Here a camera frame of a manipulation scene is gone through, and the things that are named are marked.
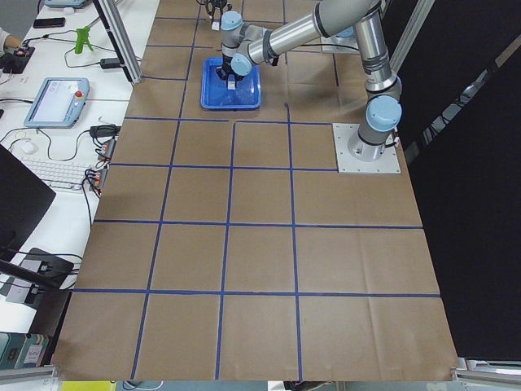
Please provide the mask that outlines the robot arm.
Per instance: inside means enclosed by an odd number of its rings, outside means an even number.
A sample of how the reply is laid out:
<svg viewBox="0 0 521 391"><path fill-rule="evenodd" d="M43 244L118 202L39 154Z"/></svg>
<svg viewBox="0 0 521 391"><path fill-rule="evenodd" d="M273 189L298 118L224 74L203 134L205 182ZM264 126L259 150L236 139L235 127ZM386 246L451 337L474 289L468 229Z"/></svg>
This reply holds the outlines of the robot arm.
<svg viewBox="0 0 521 391"><path fill-rule="evenodd" d="M348 140L348 150L358 160L376 161L402 115L402 84L390 65L379 7L378 1L320 1L309 14L275 30L227 11L221 17L222 64L217 75L223 81L240 81L258 64L275 66L282 54L352 27L366 74L367 104L366 118Z"/></svg>

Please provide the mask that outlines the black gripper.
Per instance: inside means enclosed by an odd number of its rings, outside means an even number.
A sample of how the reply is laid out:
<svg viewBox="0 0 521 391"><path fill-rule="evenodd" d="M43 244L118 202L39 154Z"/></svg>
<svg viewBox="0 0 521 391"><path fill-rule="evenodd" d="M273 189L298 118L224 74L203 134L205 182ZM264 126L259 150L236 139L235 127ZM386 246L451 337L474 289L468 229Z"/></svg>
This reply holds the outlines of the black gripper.
<svg viewBox="0 0 521 391"><path fill-rule="evenodd" d="M222 64L216 68L217 75L221 80L225 81L228 86L231 86L231 83L238 83L244 79L244 76L238 75L232 69L231 60L231 57L223 56Z"/></svg>
<svg viewBox="0 0 521 391"><path fill-rule="evenodd" d="M228 3L227 0L203 0L203 6L211 20L216 19L216 10L219 10L220 15L223 15L226 11L231 11L233 8L233 5Z"/></svg>

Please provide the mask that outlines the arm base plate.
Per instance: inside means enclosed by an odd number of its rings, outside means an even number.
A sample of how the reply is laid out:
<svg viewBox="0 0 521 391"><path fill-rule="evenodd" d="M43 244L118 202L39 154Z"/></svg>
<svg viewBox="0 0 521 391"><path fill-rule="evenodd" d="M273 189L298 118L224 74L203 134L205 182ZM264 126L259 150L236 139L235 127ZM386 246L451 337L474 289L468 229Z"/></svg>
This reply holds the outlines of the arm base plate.
<svg viewBox="0 0 521 391"><path fill-rule="evenodd" d="M400 174L396 140L389 134L379 146L359 138L358 124L333 123L337 170L340 174Z"/></svg>
<svg viewBox="0 0 521 391"><path fill-rule="evenodd" d="M325 53L354 54L359 53L357 38L355 35L350 37L322 37L322 51Z"/></svg>

